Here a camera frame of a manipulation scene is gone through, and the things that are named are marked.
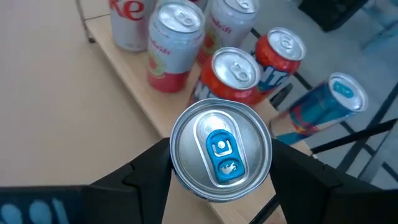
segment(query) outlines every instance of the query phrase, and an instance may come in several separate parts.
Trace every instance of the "can lid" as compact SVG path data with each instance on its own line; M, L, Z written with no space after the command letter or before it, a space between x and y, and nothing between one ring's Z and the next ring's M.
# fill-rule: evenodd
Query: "can lid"
M181 33L192 33L203 27L205 16L188 1L166 1L157 10L159 21L167 28Z
M224 0L224 2L231 8L238 12L252 14L258 11L258 0Z
M349 110L361 112L368 108L368 96L353 77L340 72L333 73L329 77L329 88L339 103Z
M281 27L268 32L268 42L281 57L287 60L301 60L307 51L298 35Z
M215 52L211 66L217 78L237 90L247 90L260 81L260 68L247 52L224 47Z
M177 119L170 155L184 186L202 198L228 202L248 194L267 177L271 136L250 107L205 99Z

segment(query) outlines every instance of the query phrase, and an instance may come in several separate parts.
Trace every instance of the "blue pull tab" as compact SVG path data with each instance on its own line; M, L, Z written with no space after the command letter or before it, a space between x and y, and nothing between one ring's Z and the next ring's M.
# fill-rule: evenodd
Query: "blue pull tab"
M342 94L347 98L352 98L354 96L353 90L339 81L333 84L333 90L335 90L336 92Z
M215 130L206 140L207 153L220 183L233 180L244 174L244 166L239 155L234 136L225 130Z

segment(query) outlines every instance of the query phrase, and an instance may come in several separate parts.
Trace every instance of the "aluminum can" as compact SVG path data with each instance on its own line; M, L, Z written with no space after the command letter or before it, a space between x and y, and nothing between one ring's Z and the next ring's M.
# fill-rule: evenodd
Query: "aluminum can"
M205 98L222 98L249 104L256 93L260 69L252 56L241 49L216 51L202 67L189 105Z
M205 36L205 17L194 3L168 0L150 19L148 80L157 90L184 88Z
M258 0L214 0L197 58L199 65L222 47L240 47L254 25L258 10Z
M185 188L212 202L229 202L248 194L267 177L271 136L250 107L206 99L177 119L170 154Z
M366 110L368 96L349 75L333 73L270 121L271 134L294 144Z
M268 35L257 41L252 54L262 68L262 75L254 105L267 98L297 71L306 51L298 35L281 27L271 29Z
M148 21L156 0L109 0L112 35L122 49L138 52L148 46Z
M206 9L207 6L207 0L189 0L193 3L195 3L203 12Z

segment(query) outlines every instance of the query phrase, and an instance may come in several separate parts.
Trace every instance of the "white soda can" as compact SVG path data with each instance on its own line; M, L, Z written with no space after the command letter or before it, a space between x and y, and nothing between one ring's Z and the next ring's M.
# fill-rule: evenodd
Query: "white soda can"
M205 36L205 17L194 3L161 1L149 22L148 80L174 93L186 84Z
M222 47L239 48L254 25L259 7L258 0L213 0L197 62L203 65Z
M189 0L189 1L195 3L203 12L205 11L207 0Z
M156 0L109 0L112 35L115 43L133 52L148 46L148 20Z

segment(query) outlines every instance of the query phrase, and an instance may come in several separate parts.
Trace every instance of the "wooden shelf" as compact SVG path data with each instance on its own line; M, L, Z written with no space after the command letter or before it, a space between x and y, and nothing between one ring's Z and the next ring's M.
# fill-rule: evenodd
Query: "wooden shelf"
M187 106L188 98L200 74L199 66L194 65L183 91L177 94L161 93L154 90L147 82L146 52L131 53L120 49L113 42L109 16L91 19L86 23L120 79L141 106L157 132L162 137L169 137L175 120ZM261 103L256 111L265 122L277 115L276 110L268 101ZM303 141L293 147L310 154ZM268 177L256 190L239 200L228 203L209 203L209 205L225 224L249 223L274 194L271 178ZM285 223L282 210L278 208L266 223Z

